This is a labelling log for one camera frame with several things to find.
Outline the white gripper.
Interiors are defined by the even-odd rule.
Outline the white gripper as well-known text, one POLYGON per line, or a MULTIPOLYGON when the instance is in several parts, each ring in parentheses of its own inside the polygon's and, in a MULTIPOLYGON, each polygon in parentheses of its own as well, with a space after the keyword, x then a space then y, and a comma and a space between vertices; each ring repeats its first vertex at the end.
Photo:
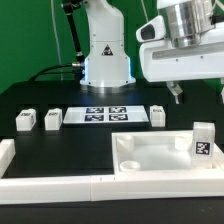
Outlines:
POLYGON ((224 39, 205 37, 203 43, 173 48, 169 40, 146 42, 140 47, 142 73, 149 82, 167 82, 166 85, 179 104, 183 93, 177 81, 220 78, 221 98, 224 104, 224 39))

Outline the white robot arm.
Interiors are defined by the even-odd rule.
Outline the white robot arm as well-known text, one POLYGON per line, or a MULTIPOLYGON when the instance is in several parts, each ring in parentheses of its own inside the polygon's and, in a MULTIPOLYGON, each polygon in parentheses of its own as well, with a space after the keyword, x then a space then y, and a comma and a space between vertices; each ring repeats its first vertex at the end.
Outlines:
MULTIPOLYGON (((90 53, 81 86, 117 92, 134 84, 122 13, 106 0, 89 0, 85 8, 90 53)), ((214 16, 211 0, 157 0, 157 10, 136 32, 144 78, 166 83, 175 96, 182 92, 181 80, 219 78, 224 83, 224 21, 214 16)))

